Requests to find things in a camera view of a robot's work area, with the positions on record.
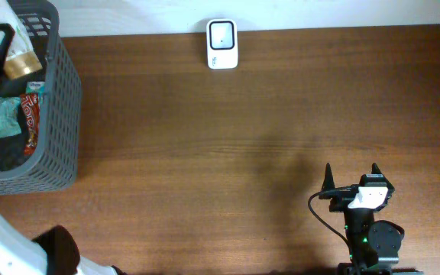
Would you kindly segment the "white tube with gold cap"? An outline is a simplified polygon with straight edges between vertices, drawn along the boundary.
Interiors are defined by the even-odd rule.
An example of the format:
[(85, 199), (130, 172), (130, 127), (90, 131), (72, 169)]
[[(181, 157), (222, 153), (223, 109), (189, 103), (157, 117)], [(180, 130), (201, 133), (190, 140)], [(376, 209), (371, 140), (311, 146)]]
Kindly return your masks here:
[(26, 27), (5, 0), (0, 0), (0, 24), (10, 24), (15, 31), (6, 56), (4, 75), (9, 79), (18, 79), (42, 70), (43, 65), (34, 52), (34, 47)]

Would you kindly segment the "teal snack packet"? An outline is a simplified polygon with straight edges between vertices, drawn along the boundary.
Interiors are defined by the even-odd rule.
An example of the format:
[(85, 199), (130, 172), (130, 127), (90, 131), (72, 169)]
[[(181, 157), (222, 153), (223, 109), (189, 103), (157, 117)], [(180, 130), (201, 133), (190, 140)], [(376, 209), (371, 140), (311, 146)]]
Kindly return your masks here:
[(18, 109), (21, 100), (18, 97), (0, 97), (0, 138), (7, 138), (21, 133), (18, 123)]

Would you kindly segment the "small Kleenex tissue pack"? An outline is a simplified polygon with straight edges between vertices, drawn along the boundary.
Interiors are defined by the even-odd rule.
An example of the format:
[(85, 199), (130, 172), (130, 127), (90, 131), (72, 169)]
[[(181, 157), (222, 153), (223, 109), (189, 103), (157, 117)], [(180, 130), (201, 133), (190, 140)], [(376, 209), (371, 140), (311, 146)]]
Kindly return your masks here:
[(32, 81), (27, 82), (25, 93), (37, 93), (37, 94), (44, 94), (45, 93), (45, 82), (43, 81)]

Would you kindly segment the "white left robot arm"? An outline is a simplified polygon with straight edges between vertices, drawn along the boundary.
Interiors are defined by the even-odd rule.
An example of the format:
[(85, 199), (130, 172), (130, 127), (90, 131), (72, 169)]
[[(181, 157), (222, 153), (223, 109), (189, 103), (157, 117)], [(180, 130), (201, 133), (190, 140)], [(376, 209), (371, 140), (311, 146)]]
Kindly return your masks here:
[[(41, 18), (45, 35), (31, 32), (37, 56), (44, 60), (44, 101), (35, 151), (24, 155), (24, 137), (0, 150), (0, 195), (64, 189), (77, 175), (81, 81), (64, 47), (58, 24)], [(0, 95), (19, 95), (34, 74), (16, 80), (0, 77)], [(121, 270), (102, 266), (79, 252), (70, 233), (58, 225), (28, 239), (0, 215), (0, 274), (113, 274)]]

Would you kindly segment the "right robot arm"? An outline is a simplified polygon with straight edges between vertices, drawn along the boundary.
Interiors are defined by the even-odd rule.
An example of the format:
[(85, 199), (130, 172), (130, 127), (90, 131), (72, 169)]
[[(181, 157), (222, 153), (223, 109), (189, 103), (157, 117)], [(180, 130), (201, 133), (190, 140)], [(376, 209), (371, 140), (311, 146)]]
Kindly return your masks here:
[[(396, 269), (400, 261), (398, 252), (405, 237), (405, 230), (386, 220), (375, 220), (374, 214), (387, 206), (395, 191), (394, 186), (372, 164), (371, 171), (361, 176), (359, 183), (337, 187), (329, 163), (325, 166), (324, 181), (319, 192), (308, 200), (309, 211), (326, 228), (339, 236), (348, 247), (350, 261), (340, 263), (337, 275), (407, 275), (420, 274), (420, 270)], [(345, 233), (341, 234), (325, 222), (312, 208), (312, 200), (330, 201), (330, 212), (341, 212), (345, 218)]]

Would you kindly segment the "red snack bar wrapper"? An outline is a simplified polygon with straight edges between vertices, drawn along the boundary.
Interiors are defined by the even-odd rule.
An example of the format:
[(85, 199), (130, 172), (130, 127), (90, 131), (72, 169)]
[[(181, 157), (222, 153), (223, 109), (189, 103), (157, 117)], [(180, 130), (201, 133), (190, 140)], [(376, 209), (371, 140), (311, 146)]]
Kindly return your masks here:
[(24, 155), (32, 155), (37, 147), (39, 123), (40, 123), (40, 103), (37, 93), (27, 93), (20, 95), (21, 109), (26, 119), (28, 129), (28, 139), (24, 147)]

